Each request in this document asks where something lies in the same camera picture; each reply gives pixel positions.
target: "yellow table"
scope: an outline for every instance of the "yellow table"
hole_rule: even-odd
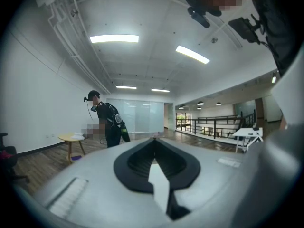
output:
[[[68,162],[69,162],[69,164],[72,164],[72,162],[71,162],[72,142],[79,142],[82,153],[84,155],[86,155],[84,148],[82,147],[81,141],[79,139],[71,138],[73,135],[74,135],[74,133],[66,133],[66,134],[58,135],[59,139],[68,142]]]

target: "ceiling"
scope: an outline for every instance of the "ceiling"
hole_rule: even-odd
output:
[[[257,13],[251,0],[224,11],[219,18],[207,14],[211,24],[208,29],[188,15],[185,0],[76,1],[88,37],[107,34],[139,36],[139,43],[88,45],[90,42],[79,15],[70,16],[76,9],[74,1],[57,1],[64,5],[71,26],[79,34],[77,40],[67,29],[70,40],[111,93],[118,91],[115,86],[125,85],[135,86],[141,93],[157,88],[178,95],[181,89],[191,90],[193,81],[207,84],[266,52],[263,46],[244,41],[227,25],[239,17],[249,18],[254,24],[250,14],[257,17]],[[212,44],[214,37],[218,41]],[[178,45],[205,56],[210,62],[205,65],[177,53]]]
[[[204,105],[201,106],[203,110],[204,108],[215,107],[217,102],[222,103],[222,105],[236,104],[267,96],[270,94],[270,90],[274,86],[272,83],[272,78],[273,73],[276,71],[277,70],[267,73],[261,77],[247,81],[241,85],[237,85],[235,87],[228,88],[226,90],[187,102],[183,104],[184,110],[197,110],[197,103],[199,101],[202,101],[204,103]],[[278,82],[280,79],[279,74],[276,74],[276,77]]]

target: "office chair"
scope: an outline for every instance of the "office chair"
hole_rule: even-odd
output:
[[[17,151],[14,146],[5,147],[3,137],[8,133],[0,133],[0,163],[9,180],[25,179],[29,183],[28,176],[16,175],[13,167],[17,164]]]

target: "person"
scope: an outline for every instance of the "person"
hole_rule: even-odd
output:
[[[200,11],[219,16],[221,10],[239,5],[244,0],[186,0],[190,6]],[[252,0],[266,33],[266,41],[271,50],[277,69],[282,77],[288,70],[303,42],[302,23],[298,20],[302,0]],[[283,117],[280,129],[285,129]]]
[[[108,103],[103,103],[100,99],[100,93],[95,90],[89,92],[87,100],[93,103],[91,110],[97,111],[99,134],[106,136],[108,148],[119,145],[123,129],[115,124],[115,120],[113,119],[113,110],[119,115],[118,110]]]

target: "rectangular ceiling light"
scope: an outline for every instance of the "rectangular ceiling light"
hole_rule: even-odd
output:
[[[176,48],[176,51],[180,52],[180,53],[182,53],[182,54],[184,54],[186,56],[189,56],[191,58],[194,58],[194,59],[196,59],[196,60],[198,60],[198,61],[200,61],[200,62],[202,62],[204,64],[207,64],[208,62],[210,62],[209,59],[203,57],[202,55],[200,55],[200,54],[198,54],[198,53],[196,53],[194,51],[191,51],[191,50],[189,50],[189,49],[187,49],[185,47],[182,47],[182,46],[178,46]]]
[[[164,89],[151,89],[151,91],[170,92],[170,90],[164,90]]]
[[[139,40],[139,36],[132,35],[104,35],[104,36],[92,36],[90,37],[92,43],[99,42],[135,42]]]
[[[130,86],[116,86],[116,88],[119,88],[119,89],[137,89],[136,87],[130,87]]]

